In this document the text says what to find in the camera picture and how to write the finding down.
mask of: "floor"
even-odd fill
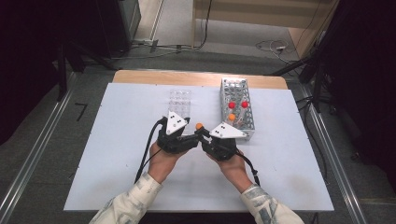
[[[144,3],[149,1],[151,2],[151,0],[140,0],[142,16],[145,16],[143,13],[145,11],[146,13],[147,11],[158,12],[160,6],[163,7],[163,10],[157,23],[155,22],[157,16],[147,15],[151,18],[151,22],[148,22],[148,24],[157,24],[157,27],[155,29],[148,27],[146,31],[139,31],[138,40],[145,40],[149,43],[158,39],[161,45],[189,44],[190,30],[188,24],[190,23],[186,22],[184,25],[178,24],[172,27],[175,24],[175,20],[172,20],[171,16],[173,13],[172,10],[167,10],[181,10],[181,7],[189,7],[188,3],[184,6],[179,4],[179,7],[176,7],[175,3],[180,1],[165,0],[161,5],[161,1],[156,1],[154,4],[154,0],[152,0],[152,5],[148,4],[148,6],[153,9],[148,10],[144,7]],[[113,59],[111,62],[124,69],[163,69],[247,75],[270,74],[286,64],[276,57],[276,53],[274,54],[269,46],[262,45],[261,49],[256,48],[256,43],[265,40],[282,39],[289,42],[290,37],[281,27],[245,27],[243,24],[218,23],[217,21],[209,21],[208,27],[205,47],[200,50],[175,54],[173,49],[156,49],[155,52],[150,53],[151,48],[142,46],[137,48],[135,46],[135,49],[132,49],[122,58]],[[200,21],[197,21],[196,29],[195,44],[199,44],[201,40]],[[226,35],[227,29],[238,32],[234,32],[235,35],[229,38]],[[260,29],[265,29],[265,32],[257,31]],[[292,52],[292,46],[289,45],[288,48]],[[286,61],[298,60],[298,57],[292,53],[282,52],[279,55]],[[15,208],[13,208],[12,215],[8,217],[8,223],[88,223],[95,214],[95,212],[66,213],[63,211],[73,175],[88,140],[106,85],[111,82],[114,76],[114,71],[108,71],[99,64],[92,61],[87,61],[87,64],[89,66],[84,74],[71,76],[75,76],[76,80],[74,85],[70,85],[71,92],[68,101],[64,103],[64,112],[55,120],[56,127],[51,130],[51,136],[47,139],[41,154],[38,155],[40,160],[35,165],[29,182],[21,189],[22,195]],[[287,80],[296,100],[304,97],[302,85],[296,78],[300,72],[301,69],[296,69],[282,76]],[[25,119],[11,139],[0,146],[1,195],[6,195],[8,187],[17,176],[24,161],[28,158],[31,150],[35,148],[36,139],[45,127],[53,108],[57,106],[54,100],[56,97],[57,88],[55,87]],[[81,119],[78,120],[81,114],[80,104],[88,106]],[[376,166],[350,159],[350,156],[354,153],[354,148],[348,139],[342,121],[336,114],[331,113],[331,107],[326,104],[322,104],[321,107],[321,116],[340,161],[346,170],[348,179],[361,203],[367,223],[394,222],[396,220],[394,214],[396,208],[395,193],[391,189],[385,174]],[[335,208],[333,212],[319,213],[318,222],[354,223],[328,158],[325,156],[325,162],[323,163],[320,157],[320,149],[323,150],[323,145],[311,116],[307,117],[307,124],[313,133],[310,140],[318,159],[318,165],[327,174],[328,191]],[[4,214],[3,208],[2,205],[0,215]],[[313,218],[312,213],[298,213],[298,215],[302,217],[305,223],[311,223]],[[250,218],[249,214],[147,214],[141,223],[164,223],[165,220],[172,219],[170,217],[177,220],[178,223],[224,223],[224,220],[228,220],[228,223],[253,222],[251,219],[246,219]]]

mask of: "person's right hand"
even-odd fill
[[[219,168],[225,177],[238,189],[240,193],[243,193],[253,184],[248,178],[245,161],[241,157],[233,155],[227,161],[217,161],[209,154],[206,153],[206,155],[219,165]]]

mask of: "white sleeve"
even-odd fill
[[[128,192],[110,200],[90,223],[138,223],[162,187],[149,174],[143,173]]]
[[[251,185],[240,197],[258,224],[303,223],[297,214],[257,184]]]

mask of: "test tube rack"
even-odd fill
[[[255,132],[255,126],[248,92],[248,81],[245,78],[222,78],[220,100],[222,121],[246,133],[245,140],[249,140]],[[230,102],[234,102],[234,108],[229,107]],[[247,102],[246,108],[241,106],[243,102]],[[229,120],[231,113],[236,117],[234,121]]]

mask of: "gray floor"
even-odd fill
[[[285,66],[284,62],[280,61],[277,57],[271,56],[271,52],[264,56],[249,53],[253,52],[253,50],[257,49],[251,48],[245,50],[243,55],[237,55],[229,51],[210,52],[209,50],[202,49],[200,51],[186,51],[179,54],[153,57],[168,53],[170,50],[158,49],[156,52],[149,54],[149,48],[141,47],[132,49],[124,55],[123,59],[116,59],[111,62],[123,69],[163,69],[247,75],[270,74]],[[63,211],[64,203],[73,181],[73,174],[77,170],[102,96],[105,93],[106,85],[111,82],[115,73],[91,61],[88,64],[89,66],[84,74],[78,75],[78,82],[68,105],[49,139],[42,158],[35,168],[8,223],[88,223],[95,214],[94,212],[66,213]],[[295,99],[301,99],[303,98],[303,94],[301,85],[296,80],[296,72],[292,71],[283,77],[288,81],[288,86],[292,90]],[[55,87],[25,119],[11,139],[0,146],[1,196],[4,196],[7,192],[9,184],[18,173],[50,116],[50,112],[55,107],[57,93],[57,87]],[[81,106],[75,105],[75,103],[88,104],[80,121],[77,121],[77,119],[81,112]],[[394,211],[396,205],[389,203],[389,199],[395,198],[395,193],[392,191],[385,174],[376,166],[365,165],[359,160],[352,161],[350,159],[350,156],[354,153],[354,148],[348,139],[340,119],[336,115],[329,113],[329,107],[327,105],[321,106],[322,116],[325,119],[334,146],[346,168],[346,172],[358,198],[361,199],[361,206],[368,222],[395,222],[396,215]],[[313,131],[315,138],[319,140],[318,133],[315,132],[315,127],[309,117],[308,127]],[[323,170],[324,166],[314,142],[312,142],[312,146],[317,155],[319,167]],[[332,197],[335,211],[319,213],[319,223],[352,223],[346,203],[328,162],[327,167],[327,180],[330,183],[328,190]],[[381,199],[383,202],[378,203],[376,199]],[[310,223],[310,219],[313,216],[312,213],[299,213],[299,215],[305,223]],[[170,216],[172,216],[173,220],[186,218],[185,221],[179,223],[224,223],[226,217],[233,217],[222,214],[206,217],[186,217],[183,214],[148,214],[144,219],[144,223],[164,223]],[[252,222],[247,216],[234,216],[236,216],[235,219],[228,221],[228,223]],[[205,221],[197,222],[200,218],[204,218]]]

